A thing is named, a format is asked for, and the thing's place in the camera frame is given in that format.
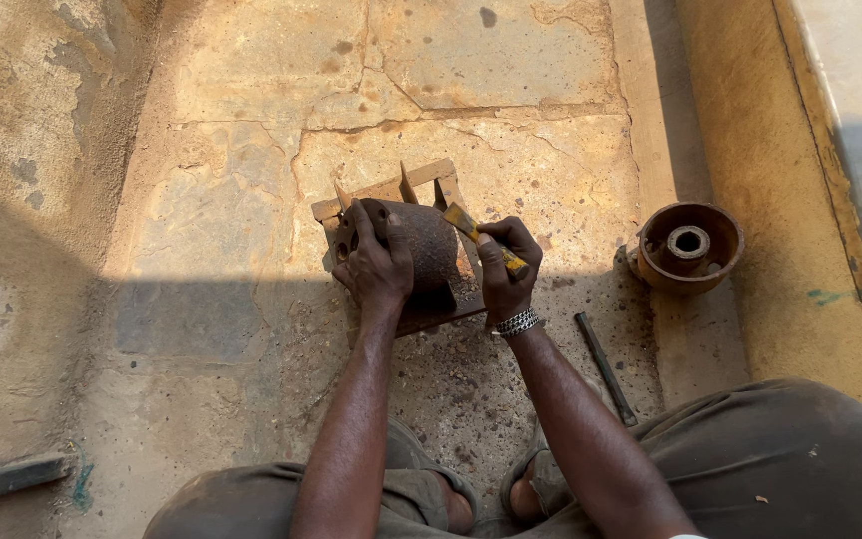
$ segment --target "grey trousers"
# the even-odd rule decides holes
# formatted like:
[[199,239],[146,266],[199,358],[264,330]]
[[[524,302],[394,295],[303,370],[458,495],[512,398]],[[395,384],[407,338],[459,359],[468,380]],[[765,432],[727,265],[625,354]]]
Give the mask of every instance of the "grey trousers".
[[[630,433],[707,537],[862,538],[862,405],[834,389],[802,379],[757,382],[669,410]],[[544,453],[535,458],[533,485],[550,518],[514,536],[600,537]],[[155,515],[145,537],[287,537],[303,471],[279,463],[199,476]],[[456,537],[444,531],[443,496],[430,472],[385,471],[381,504],[377,537]],[[496,523],[472,531],[508,533]]]

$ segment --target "hole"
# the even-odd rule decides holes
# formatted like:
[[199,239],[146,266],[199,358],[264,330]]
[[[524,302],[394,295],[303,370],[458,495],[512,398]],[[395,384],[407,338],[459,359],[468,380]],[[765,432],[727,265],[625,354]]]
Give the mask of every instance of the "hole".
[[684,232],[677,237],[677,242],[674,243],[680,251],[693,252],[700,249],[700,236],[693,232]]

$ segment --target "man's left hand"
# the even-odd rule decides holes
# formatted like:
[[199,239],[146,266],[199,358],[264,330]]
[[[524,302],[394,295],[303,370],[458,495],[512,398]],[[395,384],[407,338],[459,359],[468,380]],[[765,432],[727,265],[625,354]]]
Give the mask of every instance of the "man's left hand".
[[397,214],[387,218],[388,249],[375,237],[375,227],[361,202],[355,199],[348,213],[358,232],[358,249],[331,273],[352,293],[364,317],[401,314],[414,286],[414,267],[408,241]]

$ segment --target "man's right hand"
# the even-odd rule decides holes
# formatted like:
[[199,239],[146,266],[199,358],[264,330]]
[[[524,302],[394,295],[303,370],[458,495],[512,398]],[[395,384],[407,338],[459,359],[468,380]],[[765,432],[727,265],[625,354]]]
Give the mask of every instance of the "man's right hand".
[[[544,254],[531,232],[517,217],[506,217],[496,223],[478,225],[478,232],[481,232],[478,238],[478,256],[484,267],[484,283],[481,289],[487,307],[487,323],[497,324],[531,307],[531,292]],[[501,248],[495,240],[531,266],[527,277],[520,281],[510,278],[504,267]]]

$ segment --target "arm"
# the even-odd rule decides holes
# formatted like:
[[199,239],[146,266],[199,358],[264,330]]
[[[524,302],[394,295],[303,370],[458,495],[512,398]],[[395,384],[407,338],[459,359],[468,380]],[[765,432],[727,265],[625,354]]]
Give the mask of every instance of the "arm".
[[361,307],[361,330],[298,491],[292,539],[374,537],[384,480],[388,368],[395,328],[411,294],[411,252],[401,219],[388,216],[385,250],[360,202],[349,208],[360,238],[334,276]]
[[[541,249],[517,218],[481,225],[478,254],[484,266],[483,292],[489,316],[506,320],[531,306]],[[533,266],[511,282],[493,234]],[[568,486],[605,537],[668,539],[696,533],[657,467],[607,410],[581,375],[535,325],[508,339]]]

